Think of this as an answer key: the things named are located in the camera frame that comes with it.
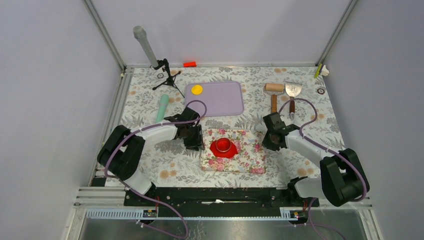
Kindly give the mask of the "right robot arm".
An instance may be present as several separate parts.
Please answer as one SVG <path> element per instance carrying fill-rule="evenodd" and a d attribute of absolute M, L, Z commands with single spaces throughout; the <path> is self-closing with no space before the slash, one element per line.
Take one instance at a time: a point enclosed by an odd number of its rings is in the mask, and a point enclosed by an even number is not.
<path fill-rule="evenodd" d="M 293 206 L 306 199 L 327 199 L 340 207 L 364 197 L 370 190 L 357 153 L 346 148 L 335 151 L 301 134 L 295 124 L 286 125 L 277 112 L 263 117 L 266 126 L 262 146 L 271 151 L 294 151 L 320 169 L 320 177 L 296 177 L 287 184 L 287 201 Z"/>

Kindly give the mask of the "red dough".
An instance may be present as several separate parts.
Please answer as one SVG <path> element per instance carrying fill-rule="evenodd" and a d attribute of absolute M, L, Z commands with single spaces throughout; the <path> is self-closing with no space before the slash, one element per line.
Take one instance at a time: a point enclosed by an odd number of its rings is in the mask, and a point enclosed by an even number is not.
<path fill-rule="evenodd" d="M 216 149 L 216 146 L 215 146 L 215 142 L 216 142 L 216 140 L 213 141 L 210 144 L 210 147 L 209 147 L 209 149 L 211 150 L 211 152 L 213 153 L 213 155 L 215 157 L 217 157 L 217 158 L 227 158 L 227 159 L 230 159 L 230 158 L 233 158 L 235 155 L 238 154 L 237 147 L 236 147 L 236 145 L 232 141 L 231 141 L 231 149 L 228 152 L 226 152 L 226 153 L 218 152 L 217 149 Z"/>

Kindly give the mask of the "wooden dough roller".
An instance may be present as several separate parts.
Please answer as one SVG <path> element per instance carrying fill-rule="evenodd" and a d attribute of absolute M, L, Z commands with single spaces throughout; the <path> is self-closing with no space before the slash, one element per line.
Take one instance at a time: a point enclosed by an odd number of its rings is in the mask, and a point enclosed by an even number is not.
<path fill-rule="evenodd" d="M 266 94 L 270 95 L 270 112 L 277 112 L 278 96 L 285 92 L 285 85 L 279 83 L 266 83 L 263 90 Z"/>

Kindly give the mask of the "floral tray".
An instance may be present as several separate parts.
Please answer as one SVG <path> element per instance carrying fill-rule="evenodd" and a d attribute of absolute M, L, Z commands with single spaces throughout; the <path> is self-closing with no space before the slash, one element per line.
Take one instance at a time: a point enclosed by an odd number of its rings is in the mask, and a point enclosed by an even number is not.
<path fill-rule="evenodd" d="M 200 155 L 204 171 L 264 174 L 266 153 L 262 146 L 265 134 L 261 131 L 214 129 L 203 132 L 205 149 Z"/>

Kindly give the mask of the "clear round cutter cup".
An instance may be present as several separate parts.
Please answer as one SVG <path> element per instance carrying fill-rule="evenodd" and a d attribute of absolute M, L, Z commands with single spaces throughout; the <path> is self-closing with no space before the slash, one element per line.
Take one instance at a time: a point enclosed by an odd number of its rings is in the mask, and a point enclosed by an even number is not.
<path fill-rule="evenodd" d="M 215 141 L 215 148 L 219 153 L 227 153 L 231 147 L 232 143 L 226 137 L 219 138 Z"/>

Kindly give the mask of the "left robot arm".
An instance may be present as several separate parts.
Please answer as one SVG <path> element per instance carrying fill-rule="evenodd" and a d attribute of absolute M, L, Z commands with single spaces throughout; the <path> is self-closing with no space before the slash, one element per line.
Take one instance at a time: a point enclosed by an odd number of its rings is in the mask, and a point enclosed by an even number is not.
<path fill-rule="evenodd" d="M 97 155 L 97 162 L 124 185 L 136 191 L 136 199 L 144 206 L 152 204 L 153 182 L 139 170 L 141 156 L 156 144 L 182 139 L 189 150 L 204 149 L 200 115 L 190 107 L 181 114 L 168 116 L 161 122 L 139 130 L 124 125 L 114 128 Z"/>

